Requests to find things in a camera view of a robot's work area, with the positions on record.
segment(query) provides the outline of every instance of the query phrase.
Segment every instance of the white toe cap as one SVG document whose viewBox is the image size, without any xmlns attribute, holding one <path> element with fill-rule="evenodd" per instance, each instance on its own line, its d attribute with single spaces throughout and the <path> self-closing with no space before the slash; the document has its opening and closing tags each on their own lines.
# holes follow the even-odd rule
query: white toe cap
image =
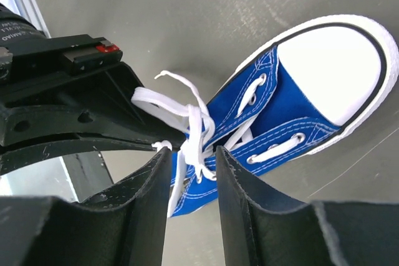
<svg viewBox="0 0 399 266">
<path fill-rule="evenodd" d="M 365 103 L 381 72 L 374 45 L 347 27 L 323 27 L 299 34 L 280 44 L 277 53 L 311 104 L 338 126 Z"/>
</svg>

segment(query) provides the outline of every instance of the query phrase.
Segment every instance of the camera lens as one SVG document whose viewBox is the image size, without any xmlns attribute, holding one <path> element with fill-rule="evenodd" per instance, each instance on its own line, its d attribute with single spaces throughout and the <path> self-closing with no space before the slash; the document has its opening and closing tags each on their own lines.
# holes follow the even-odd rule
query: camera lens
<svg viewBox="0 0 399 266">
<path fill-rule="evenodd" d="M 45 38 L 31 23 L 0 3 L 0 47 L 25 39 Z"/>
</svg>

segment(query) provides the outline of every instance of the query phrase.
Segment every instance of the blue shoe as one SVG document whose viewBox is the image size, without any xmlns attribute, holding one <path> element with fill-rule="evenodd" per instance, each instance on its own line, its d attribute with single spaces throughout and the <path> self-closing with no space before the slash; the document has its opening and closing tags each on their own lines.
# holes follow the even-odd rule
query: blue shoe
<svg viewBox="0 0 399 266">
<path fill-rule="evenodd" d="M 361 16 L 305 22 L 248 57 L 205 105 L 181 105 L 146 88 L 132 103 L 187 134 L 174 155 L 168 216 L 217 198 L 214 149 L 224 145 L 250 172 L 264 174 L 351 134 L 384 101 L 399 67 L 398 48 L 380 24 Z M 184 125 L 171 114 L 187 118 Z"/>
</svg>

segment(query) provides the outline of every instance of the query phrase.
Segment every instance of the shoe sole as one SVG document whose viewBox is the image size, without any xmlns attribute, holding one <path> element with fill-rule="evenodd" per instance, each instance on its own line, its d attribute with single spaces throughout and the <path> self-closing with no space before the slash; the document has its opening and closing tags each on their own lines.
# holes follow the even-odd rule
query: shoe sole
<svg viewBox="0 0 399 266">
<path fill-rule="evenodd" d="M 282 41 L 284 41 L 284 39 L 287 39 L 290 36 L 294 36 L 299 32 L 306 31 L 311 27 L 323 27 L 329 25 L 348 26 L 353 29 L 363 31 L 364 33 L 367 33 L 368 36 L 372 37 L 372 39 L 380 46 L 382 54 L 385 57 L 386 72 L 385 74 L 383 74 L 383 77 L 380 78 L 380 81 L 382 82 L 380 82 L 380 84 L 377 84 L 375 90 L 370 95 L 369 99 L 365 102 L 365 107 L 361 107 L 359 111 L 354 115 L 354 117 L 351 118 L 351 120 L 349 120 L 349 122 L 347 122 L 336 135 L 330 137 L 321 145 L 312 148 L 310 151 L 305 153 L 307 155 L 316 154 L 317 152 L 320 152 L 328 148 L 329 146 L 332 146 L 333 144 L 351 134 L 380 106 L 380 104 L 384 101 L 384 99 L 387 97 L 387 95 L 390 93 L 393 86 L 395 85 L 399 73 L 398 46 L 391 34 L 381 24 L 367 17 L 357 15 L 325 16 L 299 24 L 298 26 L 295 26 L 292 29 L 285 31 L 282 34 L 279 34 L 278 36 L 258 48 L 257 51 L 252 53 L 244 62 L 242 62 L 238 66 L 236 71 L 223 85 L 225 86 L 228 82 L 230 82 L 230 80 L 233 79 L 236 74 L 238 74 L 243 68 L 250 64 L 257 56 L 262 54 L 262 52 L 265 52 L 265 50 L 274 46 L 274 44 L 278 45 Z"/>
</svg>

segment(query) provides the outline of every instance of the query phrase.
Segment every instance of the shoelace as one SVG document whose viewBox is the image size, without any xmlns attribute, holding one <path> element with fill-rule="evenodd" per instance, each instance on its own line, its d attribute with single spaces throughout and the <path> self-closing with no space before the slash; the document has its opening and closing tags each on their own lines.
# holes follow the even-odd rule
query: shoelace
<svg viewBox="0 0 399 266">
<path fill-rule="evenodd" d="M 196 97 L 198 106 L 196 107 L 190 104 L 182 105 L 165 95 L 144 87 L 137 87 L 135 89 L 135 93 L 132 96 L 132 103 L 150 115 L 159 118 L 167 125 L 180 130 L 183 133 L 189 134 L 188 139 L 182 144 L 181 149 L 177 154 L 175 185 L 173 186 L 168 205 L 168 217 L 171 217 L 181 196 L 187 165 L 194 166 L 195 176 L 198 184 L 202 182 L 203 177 L 212 181 L 216 180 L 216 172 L 211 171 L 205 166 L 205 159 L 214 155 L 213 145 L 217 141 L 215 140 L 204 149 L 205 144 L 213 137 L 215 133 L 215 124 L 209 115 L 209 111 L 205 102 L 199 96 L 198 89 L 195 87 L 195 85 L 186 78 L 166 70 L 157 75 L 155 79 L 164 75 L 168 75 L 189 87 L 193 92 L 193 95 Z M 247 105 L 255 104 L 256 89 L 259 86 L 264 85 L 266 79 L 266 74 L 262 74 L 248 86 L 238 107 L 236 118 L 243 113 Z M 183 120 L 179 121 L 174 115 L 182 116 Z M 257 116 L 258 115 L 254 115 L 251 118 L 248 118 L 238 127 L 238 129 L 224 144 L 224 147 L 227 150 L 235 150 L 236 148 L 239 148 L 254 139 L 250 127 L 254 123 Z M 185 126 L 186 119 L 188 119 L 189 129 Z M 273 157 L 284 154 L 295 148 L 304 140 L 305 134 L 294 134 L 289 140 L 279 145 L 272 145 L 267 151 L 261 154 L 255 154 L 248 157 L 247 163 L 261 163 Z M 157 151 L 164 146 L 171 148 L 169 141 L 157 142 L 152 146 L 156 148 Z"/>
</svg>

